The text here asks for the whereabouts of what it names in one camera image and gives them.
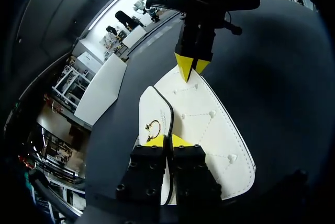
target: screw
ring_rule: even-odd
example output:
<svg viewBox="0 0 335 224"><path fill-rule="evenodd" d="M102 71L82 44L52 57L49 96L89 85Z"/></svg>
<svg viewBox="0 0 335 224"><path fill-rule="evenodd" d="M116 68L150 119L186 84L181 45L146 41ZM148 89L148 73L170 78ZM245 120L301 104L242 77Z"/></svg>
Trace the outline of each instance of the screw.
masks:
<svg viewBox="0 0 335 224"><path fill-rule="evenodd" d="M147 195L148 196L153 196L155 194L156 194L156 189L154 189L154 188L147 189Z"/></svg>
<svg viewBox="0 0 335 224"><path fill-rule="evenodd" d="M151 168L151 169L154 170L154 169L156 169L156 167L157 167L157 164L156 164L156 163L150 164L150 168Z"/></svg>
<svg viewBox="0 0 335 224"><path fill-rule="evenodd" d="M206 167L206 163L200 164L200 165L198 165L198 167L199 168L204 168L204 167Z"/></svg>
<svg viewBox="0 0 335 224"><path fill-rule="evenodd" d="M130 162L130 167L136 167L137 163L136 162Z"/></svg>
<svg viewBox="0 0 335 224"><path fill-rule="evenodd" d="M126 189L126 186L125 186L124 184L120 184L120 185L118 185L118 186L116 187L116 190L119 191L119 192L121 192L121 191L123 191L123 190L125 190L125 189Z"/></svg>

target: black mat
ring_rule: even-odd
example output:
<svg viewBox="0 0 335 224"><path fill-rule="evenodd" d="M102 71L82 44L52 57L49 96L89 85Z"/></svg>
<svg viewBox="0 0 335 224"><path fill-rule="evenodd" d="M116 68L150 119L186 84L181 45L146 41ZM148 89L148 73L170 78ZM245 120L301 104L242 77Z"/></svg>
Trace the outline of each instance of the black mat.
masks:
<svg viewBox="0 0 335 224"><path fill-rule="evenodd" d="M317 13L286 0L261 0L232 12L241 36L217 30L204 77L239 128L257 166L248 194L263 194L303 169L318 178L332 143L335 68ZM115 197L138 135L142 92L176 65L180 24L131 58L118 100L93 128L86 160L86 200Z"/></svg>

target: stitching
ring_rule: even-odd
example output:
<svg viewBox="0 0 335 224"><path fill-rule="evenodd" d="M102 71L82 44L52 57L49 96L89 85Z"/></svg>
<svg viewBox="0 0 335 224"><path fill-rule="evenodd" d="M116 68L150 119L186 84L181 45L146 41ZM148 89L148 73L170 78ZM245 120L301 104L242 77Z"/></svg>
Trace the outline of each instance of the stitching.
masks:
<svg viewBox="0 0 335 224"><path fill-rule="evenodd" d="M208 113L202 113L202 114L189 115L189 114L185 113L185 115L186 115L186 117L195 117L195 116L202 116L202 115L209 115L209 114Z"/></svg>
<svg viewBox="0 0 335 224"><path fill-rule="evenodd" d="M209 122L208 122L208 124L207 124L207 126L206 126L206 128L205 128L205 130L204 130L204 132L203 132L203 135L201 136L201 138L200 138L200 140L199 140L199 144L201 143L201 141L202 141L202 139L203 139L203 137L204 137L204 135L205 135L205 133L206 133L206 131L207 131L207 129L208 129L208 126L209 126L210 122L211 122L211 119L209 120Z"/></svg>
<svg viewBox="0 0 335 224"><path fill-rule="evenodd" d="M193 86L193 87L190 87L190 88L187 88L187 89L176 89L176 90L173 91L172 93L177 94L177 93L179 93L179 92L185 92L185 91L187 91L187 90L189 90L189 89L195 89L195 87Z"/></svg>
<svg viewBox="0 0 335 224"><path fill-rule="evenodd" d="M233 130L230 121L228 121L226 113L222 110L221 106L220 106L219 103L217 102L215 96L210 92L210 90L209 90L209 88L207 87L207 85L206 85L206 83L204 82L204 80L203 80L200 76L198 76L198 77L199 77L199 79L201 80L202 84L206 87L207 92L210 94L210 96L212 97L212 99L213 99L214 102L216 103L216 105L217 105L217 107L219 108L219 110L221 111L222 115L225 117L225 119L226 119L226 121L227 121L227 123L228 123L228 125L229 125L229 128L230 128L231 132L234 134L235 138L237 139L237 142L238 142L238 144L239 144L239 147L241 148L241 151L242 151L242 153L244 154L244 153L245 153L245 150L242 148L242 146L241 146L241 141L240 141L239 138L236 136L236 133L235 133L235 131ZM247 188L250 188L251 177L252 177L252 175L249 177L249 182L248 182L247 186L243 189L243 191L245 191ZM225 198L228 198L228 197L230 197L230 196L233 196L233 195L235 195L236 193L237 193L237 192L233 192L233 193L231 193L230 195L228 195L227 197L224 197L224 199L225 199Z"/></svg>

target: white bag flap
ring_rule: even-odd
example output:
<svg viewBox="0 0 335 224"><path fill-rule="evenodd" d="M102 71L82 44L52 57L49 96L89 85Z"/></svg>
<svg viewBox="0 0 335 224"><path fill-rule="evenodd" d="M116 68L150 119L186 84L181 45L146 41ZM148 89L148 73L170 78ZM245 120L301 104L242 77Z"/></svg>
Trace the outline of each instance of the white bag flap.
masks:
<svg viewBox="0 0 335 224"><path fill-rule="evenodd" d="M237 127L207 82L192 70L186 83L176 66L155 84L155 88L173 108L172 134L192 144L200 144L204 149L207 166L222 186L221 199L248 191L255 179L253 159ZM140 143L145 143L148 138L141 133L141 127L160 118L158 104L162 104L162 98L160 102L151 98L150 102L145 102L151 108L146 107L143 111L144 99L148 98L142 96L140 100ZM144 120L142 114L146 114L145 122L141 122ZM168 181L163 182L162 195L168 195L163 192L163 188L170 188L170 184L164 184ZM175 193L170 204L176 204Z"/></svg>

